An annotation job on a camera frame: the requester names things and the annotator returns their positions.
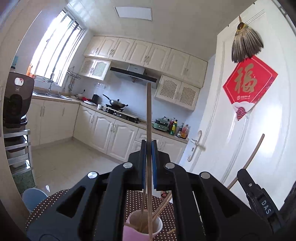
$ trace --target ceiling light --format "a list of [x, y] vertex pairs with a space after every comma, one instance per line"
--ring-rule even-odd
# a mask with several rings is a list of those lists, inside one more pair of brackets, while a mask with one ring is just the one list
[[149, 7], [114, 7], [120, 18], [140, 18], [152, 21]]

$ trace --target black range hood panel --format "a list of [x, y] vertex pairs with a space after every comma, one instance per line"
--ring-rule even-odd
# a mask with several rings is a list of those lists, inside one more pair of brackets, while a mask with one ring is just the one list
[[125, 70], [125, 69], [119, 69], [119, 68], [111, 67], [110, 70], [111, 71], [114, 71], [114, 72], [126, 74], [126, 75], [129, 75], [131, 77], [136, 77], [138, 79], [142, 79], [142, 80], [146, 80], [146, 81], [151, 81], [151, 82], [154, 82], [154, 83], [156, 83], [156, 81], [157, 81], [157, 79], [155, 79], [153, 77], [150, 77], [148, 75], [138, 74], [138, 73], [135, 73], [135, 72], [132, 72], [132, 71], [128, 71], [128, 70]]

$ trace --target white door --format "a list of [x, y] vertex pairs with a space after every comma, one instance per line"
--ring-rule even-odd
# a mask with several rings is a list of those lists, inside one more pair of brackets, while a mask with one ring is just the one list
[[185, 71], [184, 82], [202, 88], [206, 71], [207, 62], [190, 55]]
[[89, 77], [92, 70], [93, 70], [93, 67], [94, 67], [95, 63], [96, 63], [96, 59], [85, 58], [83, 63], [82, 63], [79, 74]]
[[41, 117], [40, 144], [62, 139], [60, 124], [62, 120], [64, 103], [45, 100]]
[[164, 74], [177, 79], [184, 79], [189, 54], [172, 49], [165, 64]]
[[115, 37], [105, 37], [98, 49], [96, 57], [109, 58], [112, 50], [115, 47], [117, 40], [118, 38], [115, 38]]
[[170, 50], [171, 49], [168, 47], [153, 44], [145, 61], [144, 67], [163, 72]]
[[62, 119], [59, 125], [60, 133], [62, 137], [61, 139], [65, 139], [73, 136], [78, 108], [79, 108], [78, 104], [64, 103]]
[[155, 97], [175, 103], [181, 83], [182, 82], [179, 80], [162, 75], [155, 93]]
[[73, 136], [85, 144], [89, 143], [95, 113], [95, 110], [82, 105], [78, 110]]
[[141, 145], [142, 145], [141, 142], [134, 141], [133, 142], [133, 147], [131, 149], [131, 153], [136, 152], [136, 151], [140, 151], [141, 150]]
[[116, 120], [107, 154], [120, 161], [127, 161], [138, 131], [138, 127]]
[[194, 110], [199, 92], [199, 88], [182, 82], [176, 104]]
[[[296, 179], [296, 37], [272, 1], [256, 1], [240, 16], [263, 40], [264, 48], [257, 57], [278, 76], [254, 108], [237, 121], [222, 89], [236, 66], [231, 61], [231, 47], [239, 20], [230, 23], [217, 37], [214, 73], [199, 128], [203, 132], [200, 145], [205, 151], [197, 151], [184, 167], [198, 174], [208, 171], [227, 186], [264, 133], [247, 171], [280, 208]], [[247, 203], [238, 182], [231, 191]]]
[[163, 137], [159, 150], [169, 154], [170, 161], [178, 164], [185, 147], [186, 144], [183, 142], [179, 142], [168, 137]]
[[124, 62], [134, 42], [133, 39], [119, 38], [109, 58]]
[[27, 112], [28, 123], [26, 129], [31, 130], [31, 145], [40, 145], [40, 127], [44, 100], [32, 99]]
[[99, 50], [100, 45], [104, 40], [104, 36], [93, 36], [89, 42], [86, 50], [84, 51], [84, 56], [95, 56]]
[[[152, 132], [151, 137], [152, 137], [152, 140], [156, 140], [157, 146], [159, 147], [163, 136]], [[145, 140], [145, 141], [147, 140], [147, 131], [139, 128], [135, 141], [141, 142], [142, 140]]]
[[126, 62], [143, 66], [148, 57], [151, 46], [152, 43], [136, 40], [129, 51]]
[[111, 134], [113, 133], [114, 122], [115, 119], [96, 112], [91, 129], [89, 145], [103, 153], [106, 153]]
[[108, 60], [96, 60], [89, 77], [97, 80], [104, 80], [110, 64], [111, 62]]

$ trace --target tiled floor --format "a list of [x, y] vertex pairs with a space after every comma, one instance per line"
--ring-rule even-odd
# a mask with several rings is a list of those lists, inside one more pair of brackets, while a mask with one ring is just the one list
[[73, 140], [33, 150], [32, 160], [35, 184], [48, 195], [73, 187], [90, 171], [103, 174], [122, 164]]

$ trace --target window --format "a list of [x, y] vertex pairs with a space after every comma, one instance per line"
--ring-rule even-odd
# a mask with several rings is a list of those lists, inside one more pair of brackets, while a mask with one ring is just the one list
[[84, 28], [64, 9], [52, 21], [31, 61], [38, 80], [53, 80], [62, 86]]

